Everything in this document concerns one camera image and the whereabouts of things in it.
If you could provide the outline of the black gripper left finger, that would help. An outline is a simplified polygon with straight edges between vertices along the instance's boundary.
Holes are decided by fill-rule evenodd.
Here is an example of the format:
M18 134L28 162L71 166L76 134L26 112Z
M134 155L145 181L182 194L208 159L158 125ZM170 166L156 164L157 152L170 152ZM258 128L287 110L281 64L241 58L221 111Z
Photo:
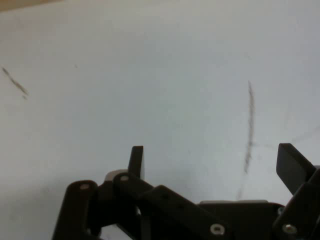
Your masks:
M98 240L103 227L118 226L133 240L231 240L221 218L169 188L142 178L144 148L131 149L128 168L102 184L71 183L53 231L55 240Z

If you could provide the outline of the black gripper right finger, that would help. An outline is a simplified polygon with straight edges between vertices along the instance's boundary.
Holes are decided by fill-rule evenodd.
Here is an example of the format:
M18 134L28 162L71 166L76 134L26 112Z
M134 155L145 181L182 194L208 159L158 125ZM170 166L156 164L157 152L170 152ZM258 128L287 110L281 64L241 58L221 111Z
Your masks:
M279 240L320 238L320 169L292 144L278 145L276 173L292 194L273 223Z

